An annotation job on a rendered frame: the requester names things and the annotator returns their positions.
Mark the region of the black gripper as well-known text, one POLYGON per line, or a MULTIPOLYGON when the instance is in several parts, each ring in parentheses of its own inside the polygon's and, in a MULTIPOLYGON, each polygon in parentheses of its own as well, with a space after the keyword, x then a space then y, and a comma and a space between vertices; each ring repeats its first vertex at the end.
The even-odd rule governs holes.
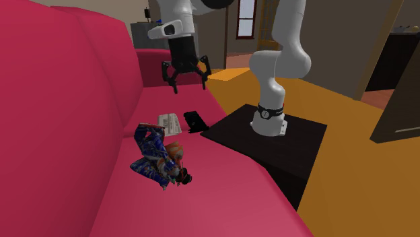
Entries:
POLYGON ((195 50, 194 36, 184 36, 180 38, 170 38, 168 40, 171 54, 171 65, 175 68, 171 76, 168 75, 168 68, 170 63, 168 61, 162 61, 162 78, 167 82, 174 90, 174 93, 178 93, 176 78, 179 73, 190 73, 196 72, 201 76, 201 82, 203 89, 206 88, 205 82, 208 80, 208 76, 211 75, 211 67, 207 55, 203 55, 199 60, 205 64, 206 71, 203 72, 198 68, 198 58, 195 50))

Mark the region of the black phone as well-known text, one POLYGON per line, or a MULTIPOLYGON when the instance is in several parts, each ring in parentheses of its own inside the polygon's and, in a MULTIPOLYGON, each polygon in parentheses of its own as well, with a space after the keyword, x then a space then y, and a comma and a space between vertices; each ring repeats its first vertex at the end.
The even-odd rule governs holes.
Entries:
POLYGON ((209 126, 207 126, 197 111, 185 112, 183 117, 189 126, 189 133, 198 133, 201 131, 207 131, 209 129, 209 126))

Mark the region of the white remote control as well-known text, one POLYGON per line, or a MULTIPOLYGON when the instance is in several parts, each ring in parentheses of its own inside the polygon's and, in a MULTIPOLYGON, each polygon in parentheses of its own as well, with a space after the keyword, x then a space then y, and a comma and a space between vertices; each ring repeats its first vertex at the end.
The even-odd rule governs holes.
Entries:
POLYGON ((175 113, 159 115, 157 124, 164 128, 166 137, 177 135, 182 132, 178 117, 175 113))

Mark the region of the grey cabinet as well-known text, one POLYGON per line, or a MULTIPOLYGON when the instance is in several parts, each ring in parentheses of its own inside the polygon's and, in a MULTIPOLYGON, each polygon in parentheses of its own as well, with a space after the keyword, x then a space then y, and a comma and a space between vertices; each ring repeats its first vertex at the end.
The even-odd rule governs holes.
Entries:
POLYGON ((145 8, 144 14, 147 22, 135 22, 130 24, 134 48, 169 49, 168 41, 166 39, 151 40, 147 36, 147 33, 150 29, 156 26, 160 26, 162 23, 160 21, 150 21, 150 8, 145 8))

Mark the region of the red framed window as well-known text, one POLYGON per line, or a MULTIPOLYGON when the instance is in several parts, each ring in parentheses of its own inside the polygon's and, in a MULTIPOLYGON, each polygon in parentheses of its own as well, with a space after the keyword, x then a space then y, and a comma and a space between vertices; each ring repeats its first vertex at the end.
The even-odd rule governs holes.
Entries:
POLYGON ((236 39, 253 39, 257 0, 238 0, 236 39))

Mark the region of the blue and orange toy figure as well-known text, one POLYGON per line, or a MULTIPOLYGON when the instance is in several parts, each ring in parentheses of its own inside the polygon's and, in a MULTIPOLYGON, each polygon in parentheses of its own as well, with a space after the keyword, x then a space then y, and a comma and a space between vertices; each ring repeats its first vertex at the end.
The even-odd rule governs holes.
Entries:
POLYGON ((165 135, 161 126, 139 123, 133 137, 143 157, 130 165, 133 171, 156 181, 163 190, 170 183, 179 186, 193 179, 183 166, 183 146, 177 141, 164 145, 165 135))

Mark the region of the black robot stand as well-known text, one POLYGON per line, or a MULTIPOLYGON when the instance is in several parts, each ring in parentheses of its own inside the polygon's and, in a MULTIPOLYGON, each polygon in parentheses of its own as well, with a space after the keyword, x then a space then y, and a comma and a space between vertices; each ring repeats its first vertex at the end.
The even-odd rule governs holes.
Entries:
POLYGON ((286 115, 286 134, 265 137, 250 126, 256 107, 245 104, 201 135, 252 158, 263 166, 294 209, 304 190, 327 126, 286 115))

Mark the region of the red sofa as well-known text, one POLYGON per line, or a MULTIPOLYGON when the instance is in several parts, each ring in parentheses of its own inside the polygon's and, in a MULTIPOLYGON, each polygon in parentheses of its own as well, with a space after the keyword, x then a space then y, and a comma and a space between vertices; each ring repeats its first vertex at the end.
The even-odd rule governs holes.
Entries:
POLYGON ((225 115, 210 91, 146 88, 125 24, 76 7, 0 0, 0 237, 313 237, 268 172, 199 134, 192 181, 131 170, 139 123, 225 115))

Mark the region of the dark brown door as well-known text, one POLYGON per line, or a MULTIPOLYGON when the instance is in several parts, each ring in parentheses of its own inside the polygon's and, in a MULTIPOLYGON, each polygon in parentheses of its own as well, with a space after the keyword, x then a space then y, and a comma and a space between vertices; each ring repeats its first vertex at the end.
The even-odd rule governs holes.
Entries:
POLYGON ((375 143, 384 143, 414 137, 420 137, 420 43, 370 139, 375 143))

